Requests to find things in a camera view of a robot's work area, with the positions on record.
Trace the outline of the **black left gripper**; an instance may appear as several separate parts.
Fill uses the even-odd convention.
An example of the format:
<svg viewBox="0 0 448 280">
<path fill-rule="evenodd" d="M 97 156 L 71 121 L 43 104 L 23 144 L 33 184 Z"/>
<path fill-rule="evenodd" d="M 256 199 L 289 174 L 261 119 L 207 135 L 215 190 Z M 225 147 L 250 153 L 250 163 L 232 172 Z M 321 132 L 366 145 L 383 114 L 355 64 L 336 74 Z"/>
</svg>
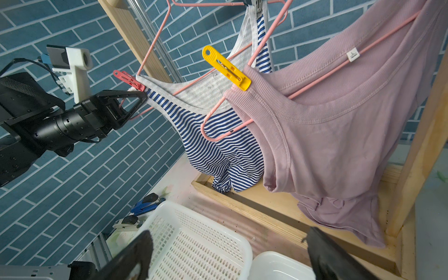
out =
<svg viewBox="0 0 448 280">
<path fill-rule="evenodd" d="M 126 110 L 119 99 L 131 99 Z M 69 151 L 77 142 L 103 139 L 123 127 L 148 100 L 140 91 L 102 91 L 61 114 L 50 116 L 33 126 L 33 139 L 50 151 Z"/>
</svg>

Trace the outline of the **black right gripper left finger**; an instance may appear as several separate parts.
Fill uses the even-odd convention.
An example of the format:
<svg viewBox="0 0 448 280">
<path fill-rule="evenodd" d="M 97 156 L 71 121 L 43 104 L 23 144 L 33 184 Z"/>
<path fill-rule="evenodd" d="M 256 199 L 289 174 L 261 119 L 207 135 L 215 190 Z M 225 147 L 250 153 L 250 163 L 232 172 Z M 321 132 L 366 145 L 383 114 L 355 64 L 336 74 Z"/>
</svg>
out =
<svg viewBox="0 0 448 280">
<path fill-rule="evenodd" d="M 112 261 L 92 276 L 93 280 L 147 280 L 154 243 L 143 231 Z"/>
</svg>

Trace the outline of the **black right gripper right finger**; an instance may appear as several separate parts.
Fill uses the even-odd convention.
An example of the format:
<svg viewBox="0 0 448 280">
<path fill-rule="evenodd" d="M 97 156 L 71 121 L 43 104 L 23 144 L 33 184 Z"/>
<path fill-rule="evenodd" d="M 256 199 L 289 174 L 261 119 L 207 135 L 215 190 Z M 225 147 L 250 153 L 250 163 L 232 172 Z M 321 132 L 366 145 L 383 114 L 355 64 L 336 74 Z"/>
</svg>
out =
<svg viewBox="0 0 448 280">
<path fill-rule="evenodd" d="M 310 228 L 306 242 L 316 280 L 377 279 L 377 276 L 357 262 L 319 228 Z"/>
</svg>

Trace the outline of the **red clothespin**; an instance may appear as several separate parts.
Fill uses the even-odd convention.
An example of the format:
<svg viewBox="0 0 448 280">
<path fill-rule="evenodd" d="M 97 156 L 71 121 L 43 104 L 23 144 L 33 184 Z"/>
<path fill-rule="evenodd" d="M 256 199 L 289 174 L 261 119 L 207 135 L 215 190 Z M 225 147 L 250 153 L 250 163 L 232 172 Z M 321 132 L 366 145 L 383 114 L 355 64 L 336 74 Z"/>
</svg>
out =
<svg viewBox="0 0 448 280">
<path fill-rule="evenodd" d="M 113 75 L 117 79 L 121 80 L 122 82 L 126 83 L 127 85 L 131 86 L 132 88 L 140 92 L 146 91 L 145 85 L 138 82 L 133 76 L 131 76 L 129 73 L 125 71 L 114 70 Z"/>
</svg>

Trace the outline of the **blue white striped tank top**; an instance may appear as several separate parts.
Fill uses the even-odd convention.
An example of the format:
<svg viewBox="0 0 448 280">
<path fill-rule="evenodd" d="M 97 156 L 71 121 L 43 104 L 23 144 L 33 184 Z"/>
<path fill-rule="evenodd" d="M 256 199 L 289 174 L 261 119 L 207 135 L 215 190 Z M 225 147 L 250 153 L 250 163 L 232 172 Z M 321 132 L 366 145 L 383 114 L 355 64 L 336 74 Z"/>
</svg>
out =
<svg viewBox="0 0 448 280">
<path fill-rule="evenodd" d="M 202 135 L 205 131 L 209 137 L 216 138 L 242 124 L 227 101 L 208 121 L 204 120 L 233 85 L 219 71 L 214 70 L 194 84 L 168 84 L 145 75 L 136 79 L 147 87 L 147 103 L 175 127 L 190 164 L 214 178 L 212 186 L 216 191 L 244 191 L 262 178 L 263 155 L 248 128 L 217 142 L 208 141 Z"/>
</svg>

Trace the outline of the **pink wire hanger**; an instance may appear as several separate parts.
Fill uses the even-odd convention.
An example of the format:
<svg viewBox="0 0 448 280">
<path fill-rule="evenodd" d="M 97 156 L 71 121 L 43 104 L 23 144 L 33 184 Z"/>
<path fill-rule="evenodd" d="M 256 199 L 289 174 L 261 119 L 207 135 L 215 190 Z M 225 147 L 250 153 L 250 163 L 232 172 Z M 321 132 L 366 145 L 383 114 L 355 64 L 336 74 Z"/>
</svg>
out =
<svg viewBox="0 0 448 280">
<path fill-rule="evenodd" d="M 211 70 L 202 55 L 206 45 L 242 69 L 261 41 L 269 4 L 282 8 L 285 3 L 268 1 L 266 16 L 257 19 L 254 8 L 245 6 L 242 1 L 143 2 L 148 16 L 158 28 L 156 37 L 162 38 L 183 82 L 191 82 Z M 128 44 L 133 33 L 131 28 L 136 27 L 136 23 L 127 1 L 116 7 L 131 16 L 131 22 L 120 29 Z"/>
</svg>

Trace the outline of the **grey clothespin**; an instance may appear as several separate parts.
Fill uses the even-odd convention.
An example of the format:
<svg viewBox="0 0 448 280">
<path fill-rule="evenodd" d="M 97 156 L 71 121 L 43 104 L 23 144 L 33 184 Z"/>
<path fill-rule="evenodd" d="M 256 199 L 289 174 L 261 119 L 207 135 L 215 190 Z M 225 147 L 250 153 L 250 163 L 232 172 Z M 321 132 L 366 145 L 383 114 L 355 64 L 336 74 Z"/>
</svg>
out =
<svg viewBox="0 0 448 280">
<path fill-rule="evenodd" d="M 266 16 L 267 0 L 242 0 L 242 2 L 245 6 L 254 8 L 257 19 Z"/>
</svg>

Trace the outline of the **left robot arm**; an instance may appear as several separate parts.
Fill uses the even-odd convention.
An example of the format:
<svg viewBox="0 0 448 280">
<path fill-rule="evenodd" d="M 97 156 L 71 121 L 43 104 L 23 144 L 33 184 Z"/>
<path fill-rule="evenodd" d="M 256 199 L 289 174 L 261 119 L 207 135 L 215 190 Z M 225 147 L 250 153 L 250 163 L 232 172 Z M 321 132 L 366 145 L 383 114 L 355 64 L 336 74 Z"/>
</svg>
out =
<svg viewBox="0 0 448 280">
<path fill-rule="evenodd" d="M 46 151 L 67 157 L 77 142 L 99 143 L 122 128 L 148 96 L 144 91 L 105 90 L 66 108 L 29 73 L 5 75 L 15 58 L 1 70 L 1 186 L 16 180 Z"/>
</svg>

